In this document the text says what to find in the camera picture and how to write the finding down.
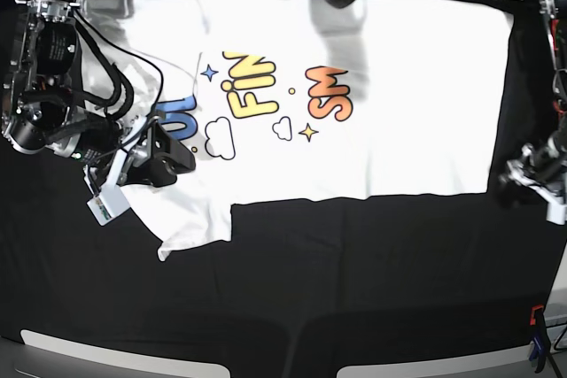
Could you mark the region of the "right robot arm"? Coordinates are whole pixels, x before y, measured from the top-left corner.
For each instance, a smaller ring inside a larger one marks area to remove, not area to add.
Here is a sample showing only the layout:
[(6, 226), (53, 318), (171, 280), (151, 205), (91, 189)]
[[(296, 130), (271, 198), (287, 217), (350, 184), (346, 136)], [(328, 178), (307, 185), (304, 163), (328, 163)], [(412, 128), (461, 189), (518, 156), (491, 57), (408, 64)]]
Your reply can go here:
[[(83, 0), (15, 0), (25, 10), (2, 89), (2, 134), (18, 152), (52, 150), (83, 166), (88, 206), (100, 224), (122, 215), (129, 184), (162, 188), (196, 167), (193, 153), (163, 127), (153, 105), (131, 116), (135, 91), (100, 50), (102, 35), (82, 16)], [(109, 96), (74, 87), (87, 46), (112, 84)]]

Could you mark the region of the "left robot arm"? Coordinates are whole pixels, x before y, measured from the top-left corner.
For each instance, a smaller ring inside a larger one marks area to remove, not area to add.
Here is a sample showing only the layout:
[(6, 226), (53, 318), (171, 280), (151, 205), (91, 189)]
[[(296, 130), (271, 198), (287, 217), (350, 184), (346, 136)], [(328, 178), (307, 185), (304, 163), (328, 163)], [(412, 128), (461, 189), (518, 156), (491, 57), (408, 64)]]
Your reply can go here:
[(499, 175), (504, 189), (533, 190), (547, 203), (546, 220), (566, 223), (566, 0), (536, 0), (553, 66), (552, 106), (558, 127), (540, 146), (524, 144)]

